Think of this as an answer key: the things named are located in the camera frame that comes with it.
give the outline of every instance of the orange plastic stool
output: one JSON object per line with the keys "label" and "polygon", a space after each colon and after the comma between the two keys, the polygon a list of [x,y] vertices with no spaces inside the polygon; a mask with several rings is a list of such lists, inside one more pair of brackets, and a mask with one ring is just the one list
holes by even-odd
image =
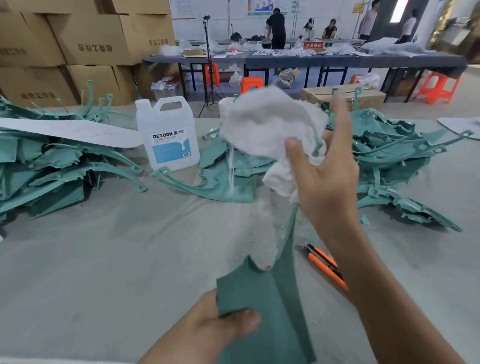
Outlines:
{"label": "orange plastic stool", "polygon": [[[212,63],[213,65],[213,82],[220,87],[220,74],[218,73],[218,64]],[[208,64],[205,65],[205,81],[207,83],[210,82],[210,66]]]}
{"label": "orange plastic stool", "polygon": [[264,79],[261,77],[243,77],[241,80],[240,94],[248,92],[250,87],[263,88]]}
{"label": "orange plastic stool", "polygon": [[[434,77],[438,77],[437,82],[435,83],[435,86],[433,87],[428,87],[428,83],[430,80]],[[426,103],[429,105],[433,105],[438,99],[440,98],[446,98],[447,99],[447,104],[452,101],[452,97],[455,93],[456,87],[460,83],[460,78],[458,78],[455,81],[455,84],[453,85],[451,90],[445,90],[445,85],[448,82],[450,77],[445,76],[444,74],[437,73],[437,72],[432,72],[430,76],[425,80],[423,83],[422,87],[418,91],[417,95],[415,98],[417,98],[419,95],[424,95],[427,97]]]}
{"label": "orange plastic stool", "polygon": [[364,76],[364,74],[354,74],[352,78],[350,78],[350,82],[348,84],[358,84],[357,77]]}

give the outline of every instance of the hand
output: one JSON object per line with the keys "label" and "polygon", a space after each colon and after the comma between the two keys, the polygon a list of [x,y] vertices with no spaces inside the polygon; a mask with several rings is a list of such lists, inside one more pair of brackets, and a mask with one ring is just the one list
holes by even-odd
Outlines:
{"label": "hand", "polygon": [[345,223],[359,224],[357,185],[359,167],[352,154],[352,121],[347,104],[336,93],[332,99],[335,131],[327,141],[323,163],[312,166],[301,141],[287,138],[285,150],[298,186],[300,207],[322,240],[331,239]]}
{"label": "hand", "polygon": [[209,291],[138,364],[213,364],[230,341],[255,331],[260,321],[253,309],[218,318],[216,290]]}

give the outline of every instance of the red sign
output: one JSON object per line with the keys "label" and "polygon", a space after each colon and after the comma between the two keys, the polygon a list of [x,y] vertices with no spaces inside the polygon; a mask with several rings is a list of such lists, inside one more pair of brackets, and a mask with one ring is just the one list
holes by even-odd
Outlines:
{"label": "red sign", "polygon": [[325,42],[305,42],[303,49],[313,49],[315,52],[321,52],[324,49]]}

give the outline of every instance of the yellow sign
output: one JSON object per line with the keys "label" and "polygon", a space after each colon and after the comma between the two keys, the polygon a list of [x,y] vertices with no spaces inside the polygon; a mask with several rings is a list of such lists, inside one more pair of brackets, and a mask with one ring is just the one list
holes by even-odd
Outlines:
{"label": "yellow sign", "polygon": [[356,2],[353,4],[352,14],[362,14],[365,11],[365,4],[363,2]]}

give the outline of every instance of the fingernail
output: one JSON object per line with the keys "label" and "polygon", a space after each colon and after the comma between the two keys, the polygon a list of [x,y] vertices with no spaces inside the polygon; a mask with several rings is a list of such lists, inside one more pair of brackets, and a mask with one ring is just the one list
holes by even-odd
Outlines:
{"label": "fingernail", "polygon": [[285,147],[286,148],[293,148],[298,144],[299,140],[293,136],[288,137],[285,139]]}
{"label": "fingernail", "polygon": [[252,309],[252,310],[248,310],[248,320],[250,322],[250,325],[255,326],[255,325],[258,325],[260,323],[262,318],[257,313],[257,311]]}

